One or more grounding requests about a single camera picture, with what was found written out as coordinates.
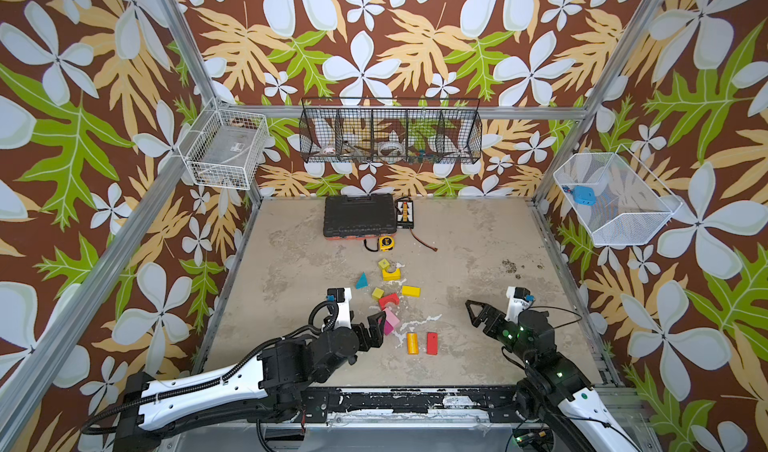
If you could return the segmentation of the light pink block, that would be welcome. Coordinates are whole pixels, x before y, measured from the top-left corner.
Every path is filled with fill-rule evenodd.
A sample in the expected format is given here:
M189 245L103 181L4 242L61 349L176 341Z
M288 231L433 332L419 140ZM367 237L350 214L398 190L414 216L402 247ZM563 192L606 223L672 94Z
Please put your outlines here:
M398 319L398 317L395 315L395 313L394 313L394 312L393 312L393 311L392 311L390 308L386 308L386 309L384 310L384 312L386 313L386 322L387 322L387 323L388 323L388 324L389 324L389 325L390 325L392 328L397 328L397 327L398 327L398 325L400 324L400 320L399 320L399 319Z

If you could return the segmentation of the orange cylinder block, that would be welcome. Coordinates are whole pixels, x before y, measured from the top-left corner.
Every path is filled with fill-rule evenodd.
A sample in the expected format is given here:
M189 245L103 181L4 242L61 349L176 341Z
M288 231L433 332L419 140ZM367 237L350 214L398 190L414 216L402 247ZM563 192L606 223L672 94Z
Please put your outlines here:
M419 354L419 340L418 334L415 332L408 332L406 334L406 347L409 355Z

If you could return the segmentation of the red rectangular block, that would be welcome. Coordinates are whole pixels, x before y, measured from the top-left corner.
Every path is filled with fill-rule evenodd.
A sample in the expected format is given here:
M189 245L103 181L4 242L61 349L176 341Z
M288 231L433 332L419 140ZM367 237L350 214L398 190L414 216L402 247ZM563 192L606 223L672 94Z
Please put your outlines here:
M426 354L436 356L439 351L439 337L436 332L427 333Z

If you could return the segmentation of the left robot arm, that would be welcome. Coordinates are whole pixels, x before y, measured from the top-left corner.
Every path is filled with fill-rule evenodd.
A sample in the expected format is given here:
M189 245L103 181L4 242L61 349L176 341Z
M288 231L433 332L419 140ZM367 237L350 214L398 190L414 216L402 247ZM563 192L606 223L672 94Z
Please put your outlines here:
M286 336L269 339L238 363L185 379L154 380L139 373L126 384L120 404L86 420L84 436L109 435L116 451L150 451L165 439L191 429L247 419L286 420L300 412L303 392L326 382L361 352L383 344L385 312L366 324L338 322L339 309L321 328L307 323Z

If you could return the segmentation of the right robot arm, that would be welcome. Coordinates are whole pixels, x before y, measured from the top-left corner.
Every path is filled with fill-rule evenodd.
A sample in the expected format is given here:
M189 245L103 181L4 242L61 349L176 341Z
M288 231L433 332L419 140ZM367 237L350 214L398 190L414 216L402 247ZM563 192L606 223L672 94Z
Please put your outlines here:
M549 314L533 307L512 315L474 300L465 302L471 325L501 344L502 357L524 372L515 385L515 412L542 423L569 451L637 451L595 386L557 348Z

